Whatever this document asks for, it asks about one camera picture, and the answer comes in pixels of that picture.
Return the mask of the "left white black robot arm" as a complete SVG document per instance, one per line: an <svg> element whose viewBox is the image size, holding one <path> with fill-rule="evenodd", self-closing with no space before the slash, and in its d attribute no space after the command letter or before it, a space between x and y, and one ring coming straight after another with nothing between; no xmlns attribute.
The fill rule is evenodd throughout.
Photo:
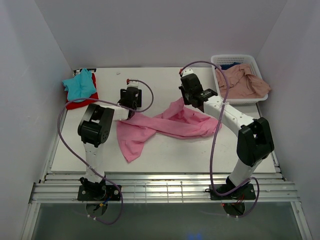
<svg viewBox="0 0 320 240"><path fill-rule="evenodd" d="M137 86L128 86L120 90L120 100L115 106L101 106L91 103L77 129L77 133L85 150L86 172L80 178L80 195L88 196L91 201L102 200L106 197L105 172L101 167L103 162L103 144L111 132L115 121L129 120L135 110L142 106L142 90Z"/></svg>

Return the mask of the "pink t shirt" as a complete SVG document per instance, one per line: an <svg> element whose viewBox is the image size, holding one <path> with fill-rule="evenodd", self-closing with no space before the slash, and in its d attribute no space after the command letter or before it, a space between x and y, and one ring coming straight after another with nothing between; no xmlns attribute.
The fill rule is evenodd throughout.
<svg viewBox="0 0 320 240"><path fill-rule="evenodd" d="M183 98L179 98L154 117L136 113L129 120L118 121L116 135L122 155L131 163L156 133L181 140L198 139L213 136L221 127L216 118L185 107Z"/></svg>

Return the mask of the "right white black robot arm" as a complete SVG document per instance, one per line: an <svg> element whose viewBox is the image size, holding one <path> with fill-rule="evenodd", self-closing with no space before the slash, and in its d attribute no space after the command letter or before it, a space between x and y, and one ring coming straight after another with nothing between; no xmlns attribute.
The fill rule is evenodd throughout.
<svg viewBox="0 0 320 240"><path fill-rule="evenodd" d="M237 199L258 165L275 149L269 122L242 113L212 89L204 90L195 73L181 74L180 80L184 103L217 118L219 126L225 125L237 137L237 163L226 183L211 190L215 196Z"/></svg>

